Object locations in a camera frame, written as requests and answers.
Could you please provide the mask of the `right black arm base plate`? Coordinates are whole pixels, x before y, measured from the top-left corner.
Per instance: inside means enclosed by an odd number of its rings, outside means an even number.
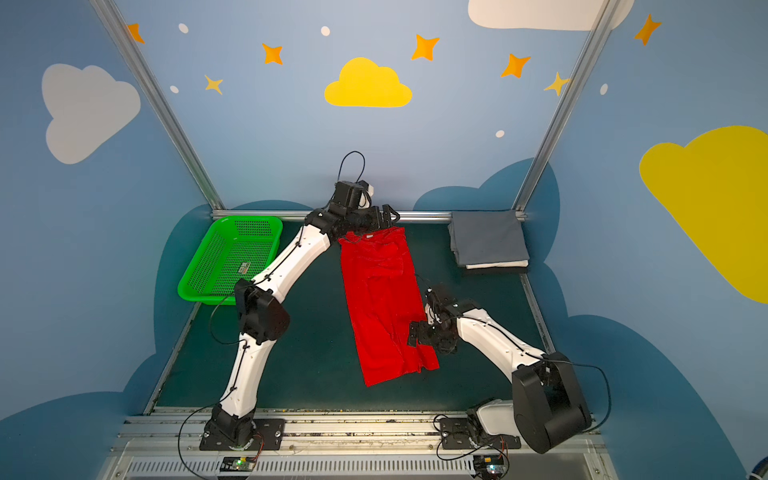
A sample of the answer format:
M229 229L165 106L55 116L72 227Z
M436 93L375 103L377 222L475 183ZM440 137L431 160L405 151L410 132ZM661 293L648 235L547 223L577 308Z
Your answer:
M439 416L436 429L446 450L470 450L479 447L517 450L522 447L519 436L492 435L486 432L474 417Z

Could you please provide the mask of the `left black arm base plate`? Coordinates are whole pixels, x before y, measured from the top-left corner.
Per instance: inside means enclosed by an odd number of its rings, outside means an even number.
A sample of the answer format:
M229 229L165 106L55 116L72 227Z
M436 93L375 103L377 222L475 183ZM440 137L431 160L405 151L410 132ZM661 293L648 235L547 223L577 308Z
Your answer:
M275 451L281 447L284 419L252 419L239 423L231 432L209 420L199 444L201 451Z

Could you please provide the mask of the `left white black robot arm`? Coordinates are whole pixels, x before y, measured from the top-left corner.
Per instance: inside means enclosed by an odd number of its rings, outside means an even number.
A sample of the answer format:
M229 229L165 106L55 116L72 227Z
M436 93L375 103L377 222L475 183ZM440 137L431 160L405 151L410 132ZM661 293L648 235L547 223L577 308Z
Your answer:
M264 271L234 287L240 333L226 391L212 406L205 424L202 451L247 451L257 437L254 414L259 384L269 354L287 331L285 301L305 270L333 241L352 232L358 236L385 230L400 219L391 206L327 206L313 210L292 240Z

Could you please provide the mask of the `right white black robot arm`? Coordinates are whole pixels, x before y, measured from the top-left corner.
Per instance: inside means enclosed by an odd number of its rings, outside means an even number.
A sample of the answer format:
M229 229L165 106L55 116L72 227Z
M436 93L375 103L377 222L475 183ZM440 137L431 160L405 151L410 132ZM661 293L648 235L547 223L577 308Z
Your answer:
M468 412L476 443L517 436L543 454L587 432L593 420L574 365L559 352L546 353L517 338L479 307L426 307L427 319L409 327L410 346L441 353L459 341L474 346L511 385L510 400L492 400Z

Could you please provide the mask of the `green plastic mesh basket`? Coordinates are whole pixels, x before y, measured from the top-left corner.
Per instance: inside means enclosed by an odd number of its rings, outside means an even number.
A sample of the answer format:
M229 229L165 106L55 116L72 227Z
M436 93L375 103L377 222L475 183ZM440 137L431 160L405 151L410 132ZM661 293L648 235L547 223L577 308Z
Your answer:
M233 306L235 284L254 277L274 260L282 231L282 221L271 216L215 221L182 276L178 295L188 302ZM250 263L248 273L239 274L244 262Z

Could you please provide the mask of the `red t shirt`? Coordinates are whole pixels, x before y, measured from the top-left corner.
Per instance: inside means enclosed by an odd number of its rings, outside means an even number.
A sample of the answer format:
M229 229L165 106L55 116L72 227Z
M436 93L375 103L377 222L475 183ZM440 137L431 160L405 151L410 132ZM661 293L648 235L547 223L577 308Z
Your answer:
M410 326L424 322L405 230L392 227L339 240L346 302L363 381L372 387L439 368L433 347L408 344Z

